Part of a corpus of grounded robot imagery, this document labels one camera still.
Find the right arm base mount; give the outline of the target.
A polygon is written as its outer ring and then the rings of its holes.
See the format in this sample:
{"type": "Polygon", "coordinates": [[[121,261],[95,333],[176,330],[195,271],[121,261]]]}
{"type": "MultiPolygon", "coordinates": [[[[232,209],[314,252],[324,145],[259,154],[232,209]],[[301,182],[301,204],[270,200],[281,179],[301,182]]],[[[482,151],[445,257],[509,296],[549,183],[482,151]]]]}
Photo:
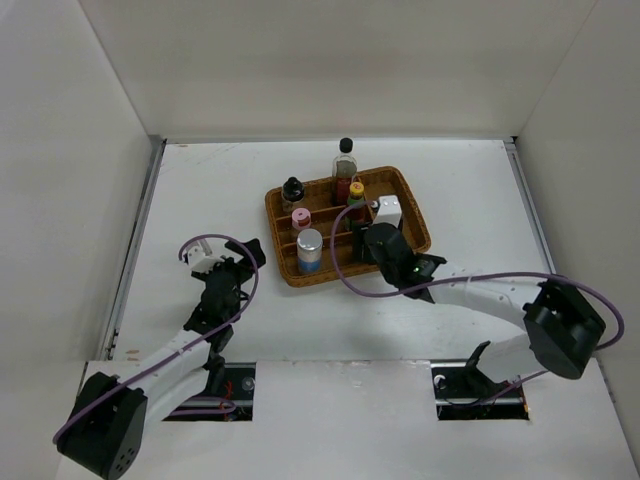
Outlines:
{"type": "Polygon", "coordinates": [[[465,361],[431,364],[435,410],[440,421],[529,419],[521,387],[513,381],[495,383],[478,368],[489,342],[481,343],[465,361]]]}

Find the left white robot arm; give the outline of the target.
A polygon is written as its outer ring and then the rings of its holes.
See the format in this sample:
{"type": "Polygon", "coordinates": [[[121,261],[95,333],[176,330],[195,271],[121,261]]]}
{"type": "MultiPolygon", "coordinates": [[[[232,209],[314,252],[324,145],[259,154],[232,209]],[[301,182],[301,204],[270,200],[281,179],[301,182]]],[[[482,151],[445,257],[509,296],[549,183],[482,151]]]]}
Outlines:
{"type": "Polygon", "coordinates": [[[204,284],[179,332],[164,346],[116,374],[96,372],[81,387],[53,443],[64,457],[102,479],[119,479],[136,459],[149,426],[185,417],[182,404],[199,395],[214,398],[224,387],[222,351],[233,325],[252,302],[266,257],[258,239],[240,242],[220,235],[227,255],[209,247],[213,235],[186,241],[178,258],[204,284]]]}

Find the yellow-cap red sauce bottle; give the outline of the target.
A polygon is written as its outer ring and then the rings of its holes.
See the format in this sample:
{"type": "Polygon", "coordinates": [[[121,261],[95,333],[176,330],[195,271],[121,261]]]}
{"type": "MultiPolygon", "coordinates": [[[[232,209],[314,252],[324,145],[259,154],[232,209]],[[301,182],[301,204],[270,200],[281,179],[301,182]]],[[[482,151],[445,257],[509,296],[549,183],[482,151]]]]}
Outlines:
{"type": "Polygon", "coordinates": [[[359,181],[352,182],[349,187],[347,206],[351,207],[352,205],[354,208],[347,212],[344,219],[347,231],[353,231],[356,226],[366,222],[368,206],[365,203],[365,186],[359,181]]]}

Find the silver-lid blue-label jar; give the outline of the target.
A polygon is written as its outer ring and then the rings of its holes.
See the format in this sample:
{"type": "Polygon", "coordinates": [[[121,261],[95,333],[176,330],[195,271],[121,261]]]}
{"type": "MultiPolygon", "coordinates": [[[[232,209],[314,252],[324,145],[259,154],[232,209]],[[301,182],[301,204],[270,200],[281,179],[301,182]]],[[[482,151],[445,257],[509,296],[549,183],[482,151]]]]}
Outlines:
{"type": "Polygon", "coordinates": [[[313,228],[301,230],[296,240],[298,269],[301,274],[319,270],[322,261],[323,237],[313,228]]]}

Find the black-cap spice bottle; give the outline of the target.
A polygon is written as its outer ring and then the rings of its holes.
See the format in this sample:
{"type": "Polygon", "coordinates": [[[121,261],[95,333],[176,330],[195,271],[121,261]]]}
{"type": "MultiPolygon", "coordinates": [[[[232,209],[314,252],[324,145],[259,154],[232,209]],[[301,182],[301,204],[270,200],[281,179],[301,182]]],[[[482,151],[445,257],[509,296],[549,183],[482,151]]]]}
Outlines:
{"type": "Polygon", "coordinates": [[[281,189],[281,204],[285,214],[299,208],[305,196],[305,186],[297,177],[289,177],[281,189]]]}

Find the pink-cap spice bottle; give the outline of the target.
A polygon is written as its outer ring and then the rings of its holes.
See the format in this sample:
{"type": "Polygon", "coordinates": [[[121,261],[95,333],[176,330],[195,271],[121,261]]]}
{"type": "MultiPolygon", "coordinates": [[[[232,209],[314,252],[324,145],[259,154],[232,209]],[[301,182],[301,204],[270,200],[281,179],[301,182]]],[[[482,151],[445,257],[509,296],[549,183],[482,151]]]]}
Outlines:
{"type": "Polygon", "coordinates": [[[291,213],[291,225],[291,239],[296,242],[299,233],[311,226],[311,212],[304,207],[294,209],[291,213]]]}

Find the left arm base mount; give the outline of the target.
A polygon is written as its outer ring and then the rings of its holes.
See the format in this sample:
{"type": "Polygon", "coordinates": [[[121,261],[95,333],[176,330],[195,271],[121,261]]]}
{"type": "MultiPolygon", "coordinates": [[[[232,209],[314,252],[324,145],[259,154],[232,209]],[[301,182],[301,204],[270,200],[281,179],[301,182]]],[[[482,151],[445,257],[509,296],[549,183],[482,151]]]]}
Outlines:
{"type": "Polygon", "coordinates": [[[256,390],[255,363],[227,363],[211,372],[201,393],[185,401],[167,422],[250,422],[256,390]]]}

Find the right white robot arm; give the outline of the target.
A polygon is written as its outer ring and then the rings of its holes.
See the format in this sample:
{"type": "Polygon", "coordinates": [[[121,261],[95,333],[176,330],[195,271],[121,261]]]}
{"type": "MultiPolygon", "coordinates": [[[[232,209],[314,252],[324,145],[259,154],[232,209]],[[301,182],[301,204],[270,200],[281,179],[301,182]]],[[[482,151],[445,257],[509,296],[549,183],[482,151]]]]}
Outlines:
{"type": "Polygon", "coordinates": [[[486,280],[445,258],[414,252],[399,229],[374,224],[364,244],[385,281],[402,295],[431,304],[464,307],[506,321],[521,332],[484,340],[467,360],[464,384],[483,396],[500,381],[546,370],[579,379],[605,330],[605,322],[578,288],[559,277],[520,283],[508,274],[486,280]]]}

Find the tall clear black-cap bottle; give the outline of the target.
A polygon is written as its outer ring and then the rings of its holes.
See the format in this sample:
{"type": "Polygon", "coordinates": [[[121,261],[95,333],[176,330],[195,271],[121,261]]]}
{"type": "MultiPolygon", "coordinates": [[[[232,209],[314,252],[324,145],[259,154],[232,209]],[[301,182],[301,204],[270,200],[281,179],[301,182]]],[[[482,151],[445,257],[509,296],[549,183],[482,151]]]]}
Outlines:
{"type": "Polygon", "coordinates": [[[333,204],[344,205],[350,195],[350,185],[356,176],[357,161],[352,154],[353,140],[344,137],[339,142],[339,154],[333,161],[332,200],[333,204]]]}

